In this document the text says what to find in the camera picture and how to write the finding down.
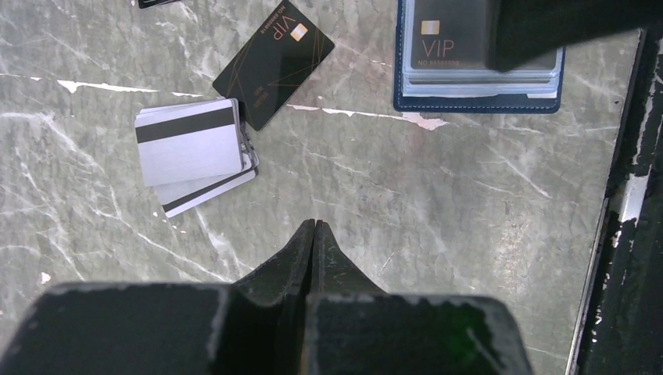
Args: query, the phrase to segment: blue card holder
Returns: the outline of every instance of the blue card holder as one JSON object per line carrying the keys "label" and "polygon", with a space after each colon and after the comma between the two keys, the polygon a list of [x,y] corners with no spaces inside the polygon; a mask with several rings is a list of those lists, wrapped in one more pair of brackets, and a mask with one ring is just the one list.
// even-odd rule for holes
{"label": "blue card holder", "polygon": [[422,97],[403,95],[403,45],[405,42],[406,0],[398,2],[396,19],[396,52],[394,59],[393,107],[399,112],[424,113],[528,113],[548,114],[559,110],[565,51],[561,57],[561,71],[557,95],[500,94],[482,97]]}

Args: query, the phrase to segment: black vip card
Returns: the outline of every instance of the black vip card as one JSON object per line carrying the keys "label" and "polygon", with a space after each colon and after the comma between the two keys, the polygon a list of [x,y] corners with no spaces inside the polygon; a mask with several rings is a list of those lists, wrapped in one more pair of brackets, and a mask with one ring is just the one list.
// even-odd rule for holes
{"label": "black vip card", "polygon": [[244,120],[262,129],[334,49],[293,4],[283,1],[214,81],[240,101]]}
{"label": "black vip card", "polygon": [[149,8],[155,5],[164,5],[171,2],[178,2],[179,0],[138,0],[138,7],[140,9]]}
{"label": "black vip card", "polygon": [[[416,0],[410,66],[415,70],[485,69],[490,0]],[[552,51],[518,70],[552,70]]]}

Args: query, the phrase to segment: chipped paint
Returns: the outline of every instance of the chipped paint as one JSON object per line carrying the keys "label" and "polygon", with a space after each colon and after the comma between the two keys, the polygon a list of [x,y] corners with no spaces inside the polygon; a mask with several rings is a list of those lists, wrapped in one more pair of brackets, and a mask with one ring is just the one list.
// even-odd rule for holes
{"label": "chipped paint", "polygon": [[394,116],[394,115],[384,115],[381,113],[349,111],[346,109],[311,107],[308,105],[288,104],[287,106],[298,111],[309,111],[309,112],[322,111],[330,115],[343,114],[347,115],[348,117],[358,115],[358,116],[368,116],[368,117],[385,118],[391,120],[407,121],[408,123],[414,123],[417,126],[421,127],[422,129],[426,130],[435,130],[438,127],[443,127],[444,125],[448,124],[446,121],[441,119],[425,119],[421,117],[420,113],[415,113],[415,112],[404,113],[402,116]]}
{"label": "chipped paint", "polygon": [[594,325],[598,326],[600,324],[600,322],[602,322],[602,321],[603,321],[603,317],[601,316],[601,311],[600,311],[600,307],[599,307],[599,308],[597,308],[597,321],[595,322]]}
{"label": "chipped paint", "polygon": [[40,280],[39,284],[41,285],[46,285],[51,280],[51,275],[47,274],[46,272],[42,272],[39,274]]}

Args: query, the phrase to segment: black metal edge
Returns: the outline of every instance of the black metal edge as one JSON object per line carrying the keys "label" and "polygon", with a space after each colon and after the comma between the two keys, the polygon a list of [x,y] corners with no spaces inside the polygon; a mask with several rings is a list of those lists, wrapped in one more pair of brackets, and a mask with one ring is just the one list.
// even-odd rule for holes
{"label": "black metal edge", "polygon": [[567,375],[623,373],[637,366],[633,361],[653,360],[629,358],[623,353],[628,349],[630,332],[638,330],[639,324],[648,323],[631,321],[629,314],[642,315],[638,310],[642,306],[641,295],[655,288],[647,278],[646,267],[642,270],[636,259],[640,255],[656,255],[661,246],[636,240],[647,237],[648,232],[655,233],[661,226],[660,220],[653,226],[638,224],[640,213],[649,209],[645,202],[648,189],[658,188],[648,187],[648,183],[656,155],[661,153],[657,148],[663,123],[661,77],[663,26],[656,25],[640,34]]}

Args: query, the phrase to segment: gray marble countertop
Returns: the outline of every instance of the gray marble countertop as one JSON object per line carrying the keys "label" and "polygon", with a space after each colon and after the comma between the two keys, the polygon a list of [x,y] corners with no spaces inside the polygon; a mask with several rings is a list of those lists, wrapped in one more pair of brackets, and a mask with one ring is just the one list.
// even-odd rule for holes
{"label": "gray marble countertop", "polygon": [[294,3],[336,49],[253,134],[260,175],[166,220],[136,113],[216,96],[277,1],[0,2],[0,348],[56,283],[233,281],[313,217],[387,291],[506,302],[563,373],[636,36],[570,48],[557,114],[429,117],[391,107],[396,2]]}

